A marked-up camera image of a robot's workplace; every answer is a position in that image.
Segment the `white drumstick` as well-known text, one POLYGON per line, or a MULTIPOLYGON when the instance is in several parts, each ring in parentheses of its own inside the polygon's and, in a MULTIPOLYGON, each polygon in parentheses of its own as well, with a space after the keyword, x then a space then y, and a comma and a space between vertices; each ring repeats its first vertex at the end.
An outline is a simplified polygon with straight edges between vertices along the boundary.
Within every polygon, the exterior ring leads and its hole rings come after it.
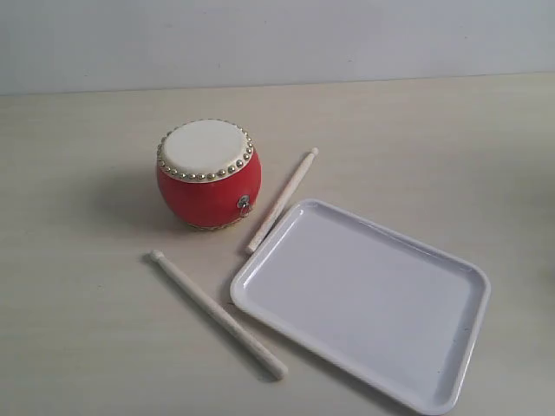
POLYGON ((303 181, 304 176, 310 170, 310 167, 318 154, 319 149, 317 147, 310 149, 298 165, 297 169, 294 173, 292 173, 283 190, 277 195, 272 207, 267 212, 264 220, 253 235, 251 241, 247 244, 245 250, 248 255, 253 254, 259 245, 264 241, 264 238, 270 232, 272 226, 277 222, 285 206, 290 201, 300 183, 303 181))
POLYGON ((151 250, 148 254, 166 275, 190 297, 206 314, 223 328, 238 344, 247 350, 275 380, 283 380, 288 367, 268 348, 243 328, 222 306, 203 291, 188 275, 172 263, 162 251, 151 250))

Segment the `small red drum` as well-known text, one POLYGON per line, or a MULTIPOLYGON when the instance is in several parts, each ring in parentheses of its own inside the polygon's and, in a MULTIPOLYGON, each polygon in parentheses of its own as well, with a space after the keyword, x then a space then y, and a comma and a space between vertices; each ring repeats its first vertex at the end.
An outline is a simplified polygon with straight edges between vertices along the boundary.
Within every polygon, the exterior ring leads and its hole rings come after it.
POLYGON ((187 122, 157 146, 156 178, 170 210, 192 227, 215 230, 248 216, 262 168, 252 138, 227 120, 187 122))

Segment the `white plastic tray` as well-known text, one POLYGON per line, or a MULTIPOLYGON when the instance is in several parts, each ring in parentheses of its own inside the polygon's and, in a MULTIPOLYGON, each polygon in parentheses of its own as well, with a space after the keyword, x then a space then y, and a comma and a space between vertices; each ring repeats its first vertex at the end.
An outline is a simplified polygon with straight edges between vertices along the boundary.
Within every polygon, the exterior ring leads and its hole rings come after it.
POLYGON ((477 266, 317 199, 230 286, 243 312, 422 415, 454 408, 490 293, 477 266))

